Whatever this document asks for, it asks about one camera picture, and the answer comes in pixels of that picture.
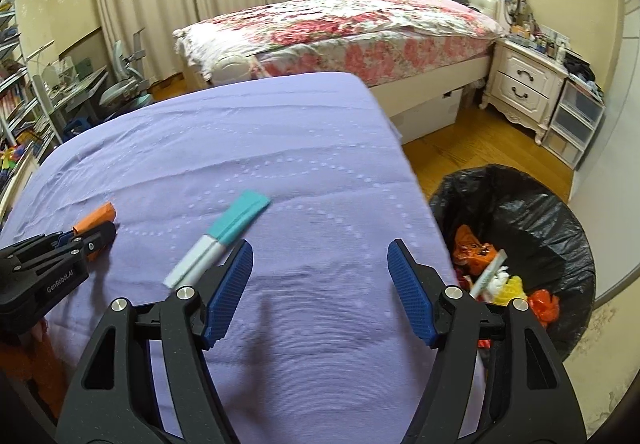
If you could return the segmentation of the white nightstand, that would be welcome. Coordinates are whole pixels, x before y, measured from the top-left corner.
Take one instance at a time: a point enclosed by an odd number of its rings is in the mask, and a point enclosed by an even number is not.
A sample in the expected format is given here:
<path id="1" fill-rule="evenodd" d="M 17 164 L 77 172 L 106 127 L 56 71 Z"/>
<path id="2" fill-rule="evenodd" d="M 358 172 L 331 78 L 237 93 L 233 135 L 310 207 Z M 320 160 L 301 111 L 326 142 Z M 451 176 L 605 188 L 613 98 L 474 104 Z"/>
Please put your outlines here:
<path id="1" fill-rule="evenodd" d="M 492 106 L 512 124 L 532 130 L 540 146 L 567 77 L 556 61 L 502 38 L 495 45 L 480 109 Z"/>

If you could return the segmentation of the plastic drawer unit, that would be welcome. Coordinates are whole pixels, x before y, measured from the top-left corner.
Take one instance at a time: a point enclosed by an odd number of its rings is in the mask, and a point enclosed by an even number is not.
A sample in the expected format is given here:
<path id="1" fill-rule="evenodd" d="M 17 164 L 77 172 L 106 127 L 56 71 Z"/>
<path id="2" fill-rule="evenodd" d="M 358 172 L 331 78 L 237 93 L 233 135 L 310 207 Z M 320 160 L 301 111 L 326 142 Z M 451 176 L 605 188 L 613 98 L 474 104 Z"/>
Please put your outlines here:
<path id="1" fill-rule="evenodd" d="M 563 83 L 542 147 L 575 170 L 596 136 L 604 110 L 597 86 L 570 75 Z"/>

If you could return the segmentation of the orange plastic bag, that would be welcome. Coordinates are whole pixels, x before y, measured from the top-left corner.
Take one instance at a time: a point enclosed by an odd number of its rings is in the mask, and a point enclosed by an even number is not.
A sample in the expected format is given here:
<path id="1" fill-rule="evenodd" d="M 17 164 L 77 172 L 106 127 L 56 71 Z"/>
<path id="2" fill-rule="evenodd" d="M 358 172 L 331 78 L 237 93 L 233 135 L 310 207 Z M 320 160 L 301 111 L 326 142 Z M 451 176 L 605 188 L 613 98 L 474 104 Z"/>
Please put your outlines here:
<path id="1" fill-rule="evenodd" d="M 533 311 L 541 326 L 547 328 L 560 317 L 560 299 L 546 289 L 539 289 L 529 294 L 529 308 Z"/>

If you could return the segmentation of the grey desk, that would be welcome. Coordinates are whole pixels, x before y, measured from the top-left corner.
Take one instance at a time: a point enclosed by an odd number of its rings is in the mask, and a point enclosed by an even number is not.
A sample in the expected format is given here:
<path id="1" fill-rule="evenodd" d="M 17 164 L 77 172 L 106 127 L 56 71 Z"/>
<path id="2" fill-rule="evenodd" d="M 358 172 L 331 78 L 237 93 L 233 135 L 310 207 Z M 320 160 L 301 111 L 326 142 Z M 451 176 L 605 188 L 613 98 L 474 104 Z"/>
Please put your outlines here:
<path id="1" fill-rule="evenodd" d="M 68 116 L 76 109 L 84 110 L 92 124 L 98 124 L 100 118 L 94 109 L 91 99 L 98 93 L 98 90 L 106 82 L 108 77 L 107 66 L 101 66 L 92 72 L 87 78 L 79 83 L 74 83 L 70 88 L 63 89 L 60 96 L 50 98 L 44 88 L 42 78 L 39 74 L 32 77 L 35 95 L 44 117 L 50 123 L 54 135 L 60 143 L 63 142 L 64 126 L 68 122 Z"/>

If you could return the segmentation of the floral bedspread bed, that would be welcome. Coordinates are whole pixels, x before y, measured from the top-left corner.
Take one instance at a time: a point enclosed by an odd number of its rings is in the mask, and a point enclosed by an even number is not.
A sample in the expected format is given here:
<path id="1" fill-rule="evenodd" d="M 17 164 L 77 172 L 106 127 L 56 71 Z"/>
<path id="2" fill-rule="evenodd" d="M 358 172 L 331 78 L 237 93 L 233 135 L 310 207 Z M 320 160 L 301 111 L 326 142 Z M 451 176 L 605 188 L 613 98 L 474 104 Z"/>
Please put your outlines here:
<path id="1" fill-rule="evenodd" d="M 344 72 L 394 117 L 484 78 L 503 33 L 495 18 L 453 0 L 287 0 L 172 36 L 196 88 Z"/>

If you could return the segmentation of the white crumpled tissue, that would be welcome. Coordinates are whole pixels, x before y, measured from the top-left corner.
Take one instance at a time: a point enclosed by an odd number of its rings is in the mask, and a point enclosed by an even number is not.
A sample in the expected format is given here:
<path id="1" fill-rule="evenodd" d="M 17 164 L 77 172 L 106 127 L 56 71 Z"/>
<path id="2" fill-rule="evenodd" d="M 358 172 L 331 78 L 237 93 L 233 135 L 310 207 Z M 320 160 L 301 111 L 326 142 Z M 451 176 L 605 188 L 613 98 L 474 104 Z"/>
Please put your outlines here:
<path id="1" fill-rule="evenodd" d="M 483 295 L 486 297 L 487 301 L 491 301 L 494 297 L 497 297 L 504 286 L 506 286 L 509 279 L 510 275 L 507 271 L 497 271 L 497 273 L 488 281 L 488 284 L 483 291 Z"/>

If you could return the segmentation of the yellow foam fruit net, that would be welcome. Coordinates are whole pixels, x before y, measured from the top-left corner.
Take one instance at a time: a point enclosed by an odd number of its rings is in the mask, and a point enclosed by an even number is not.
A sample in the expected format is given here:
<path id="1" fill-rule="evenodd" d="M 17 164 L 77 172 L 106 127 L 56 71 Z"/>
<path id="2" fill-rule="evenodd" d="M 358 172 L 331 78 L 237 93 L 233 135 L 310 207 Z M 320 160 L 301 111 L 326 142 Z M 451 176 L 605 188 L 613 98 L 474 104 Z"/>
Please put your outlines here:
<path id="1" fill-rule="evenodd" d="M 523 288 L 520 276 L 510 276 L 506 283 L 500 288 L 491 303 L 499 306 L 506 306 L 512 300 L 520 299 L 528 302 L 527 294 Z"/>

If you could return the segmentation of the black lined trash bin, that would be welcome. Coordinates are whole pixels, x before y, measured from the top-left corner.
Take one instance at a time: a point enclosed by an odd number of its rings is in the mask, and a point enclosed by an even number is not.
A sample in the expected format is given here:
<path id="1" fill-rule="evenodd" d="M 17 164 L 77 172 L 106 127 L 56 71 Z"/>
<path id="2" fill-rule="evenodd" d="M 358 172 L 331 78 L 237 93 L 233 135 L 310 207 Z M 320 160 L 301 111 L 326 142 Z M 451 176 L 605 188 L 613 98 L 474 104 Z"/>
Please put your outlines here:
<path id="1" fill-rule="evenodd" d="M 506 266 L 527 293 L 546 289 L 560 300 L 549 337 L 566 360 L 586 331 L 596 295 L 587 236 L 572 210 L 537 179 L 489 164 L 445 176 L 430 207 L 448 249 L 466 225 L 481 242 L 506 251 Z"/>

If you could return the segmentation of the purple quilted bed cover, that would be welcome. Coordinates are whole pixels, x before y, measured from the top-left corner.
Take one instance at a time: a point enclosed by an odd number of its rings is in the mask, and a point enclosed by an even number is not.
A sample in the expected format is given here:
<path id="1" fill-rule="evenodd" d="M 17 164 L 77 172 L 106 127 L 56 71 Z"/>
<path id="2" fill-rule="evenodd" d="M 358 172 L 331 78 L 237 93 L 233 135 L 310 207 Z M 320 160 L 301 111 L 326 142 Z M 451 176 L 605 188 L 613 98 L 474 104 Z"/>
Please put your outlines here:
<path id="1" fill-rule="evenodd" d="M 239 241 L 253 271 L 205 355 L 243 443 L 397 443 L 434 353 L 411 332 L 386 264 L 405 242 L 453 282 L 397 134 L 352 75 L 286 76 L 172 98 L 56 148 L 1 230 L 70 230 L 100 205 L 117 235 L 48 314 L 75 370 L 103 313 L 165 299 Z"/>

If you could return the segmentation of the orange paper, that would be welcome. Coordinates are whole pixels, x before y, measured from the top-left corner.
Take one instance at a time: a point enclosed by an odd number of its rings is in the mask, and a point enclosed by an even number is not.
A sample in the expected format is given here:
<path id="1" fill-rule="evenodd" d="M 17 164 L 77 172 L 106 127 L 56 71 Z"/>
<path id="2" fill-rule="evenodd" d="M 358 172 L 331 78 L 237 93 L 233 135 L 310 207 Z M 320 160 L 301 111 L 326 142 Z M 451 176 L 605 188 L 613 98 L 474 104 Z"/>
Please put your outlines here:
<path id="1" fill-rule="evenodd" d="M 114 205 L 111 202 L 105 202 L 96 208 L 91 213 L 83 217 L 73 226 L 73 232 L 75 235 L 80 235 L 86 231 L 93 229 L 105 222 L 114 222 L 116 217 L 116 211 Z"/>

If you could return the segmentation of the white green tube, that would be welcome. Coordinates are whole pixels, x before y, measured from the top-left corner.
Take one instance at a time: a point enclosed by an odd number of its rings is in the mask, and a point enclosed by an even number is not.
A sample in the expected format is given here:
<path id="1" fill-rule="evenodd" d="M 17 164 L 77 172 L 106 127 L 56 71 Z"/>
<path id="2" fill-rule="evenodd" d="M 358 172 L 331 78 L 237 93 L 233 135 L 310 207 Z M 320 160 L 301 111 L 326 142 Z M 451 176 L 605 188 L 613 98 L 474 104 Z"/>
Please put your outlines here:
<path id="1" fill-rule="evenodd" d="M 497 255 L 494 257 L 488 266 L 484 269 L 483 273 L 480 274 L 480 277 L 476 279 L 476 282 L 473 283 L 473 286 L 470 291 L 470 296 L 477 299 L 480 294 L 487 288 L 488 283 L 491 282 L 500 271 L 500 268 L 503 267 L 503 263 L 506 262 L 506 251 L 500 250 Z"/>

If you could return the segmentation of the teal white paper packet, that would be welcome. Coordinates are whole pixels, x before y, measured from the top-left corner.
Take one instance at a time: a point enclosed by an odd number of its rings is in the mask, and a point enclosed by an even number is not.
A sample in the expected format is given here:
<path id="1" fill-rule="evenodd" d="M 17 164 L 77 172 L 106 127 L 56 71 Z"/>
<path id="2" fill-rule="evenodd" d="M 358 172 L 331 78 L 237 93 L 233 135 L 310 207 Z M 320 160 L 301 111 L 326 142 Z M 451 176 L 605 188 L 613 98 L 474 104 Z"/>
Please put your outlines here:
<path id="1" fill-rule="evenodd" d="M 215 265 L 240 234 L 269 207 L 270 199 L 256 191 L 247 190 L 232 202 L 219 219 L 165 277 L 163 284 L 177 290 L 195 285 L 205 272 Z"/>

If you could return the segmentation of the orange foil snack wrapper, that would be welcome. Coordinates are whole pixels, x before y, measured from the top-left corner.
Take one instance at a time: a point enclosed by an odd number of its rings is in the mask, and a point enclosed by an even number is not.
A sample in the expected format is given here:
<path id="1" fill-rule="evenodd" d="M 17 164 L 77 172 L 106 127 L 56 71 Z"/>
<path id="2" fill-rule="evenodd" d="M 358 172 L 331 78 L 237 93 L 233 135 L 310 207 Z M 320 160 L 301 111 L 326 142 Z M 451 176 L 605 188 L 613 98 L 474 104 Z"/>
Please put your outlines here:
<path id="1" fill-rule="evenodd" d="M 468 225 L 462 225 L 454 236 L 454 265 L 464 274 L 480 276 L 495 260 L 498 251 L 490 243 L 481 243 Z"/>

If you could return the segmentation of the white storage box under bed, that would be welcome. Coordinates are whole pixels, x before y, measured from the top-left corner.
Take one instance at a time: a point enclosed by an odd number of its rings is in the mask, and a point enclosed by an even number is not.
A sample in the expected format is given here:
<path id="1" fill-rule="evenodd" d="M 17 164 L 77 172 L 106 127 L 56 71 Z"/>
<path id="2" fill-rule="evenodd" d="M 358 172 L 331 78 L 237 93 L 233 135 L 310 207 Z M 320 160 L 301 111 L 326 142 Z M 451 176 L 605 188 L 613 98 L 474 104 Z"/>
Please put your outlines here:
<path id="1" fill-rule="evenodd" d="M 462 92 L 462 87 L 457 88 L 391 117 L 401 144 L 408 144 L 454 124 Z"/>

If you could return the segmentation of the grey green desk chair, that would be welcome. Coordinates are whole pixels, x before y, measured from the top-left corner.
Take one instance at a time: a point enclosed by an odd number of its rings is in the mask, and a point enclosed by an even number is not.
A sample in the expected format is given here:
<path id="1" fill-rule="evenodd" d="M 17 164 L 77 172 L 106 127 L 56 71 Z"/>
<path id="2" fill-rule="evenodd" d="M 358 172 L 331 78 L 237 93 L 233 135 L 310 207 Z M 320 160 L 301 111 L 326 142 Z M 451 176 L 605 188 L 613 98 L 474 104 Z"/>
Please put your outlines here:
<path id="1" fill-rule="evenodd" d="M 101 95 L 99 101 L 99 106 L 108 112 L 106 121 L 149 106 L 153 102 L 149 92 L 150 81 L 144 75 L 142 63 L 146 56 L 142 48 L 143 31 L 144 29 L 137 30 L 132 37 L 134 50 L 129 56 L 125 55 L 121 40 L 114 43 L 112 67 L 117 82 Z"/>

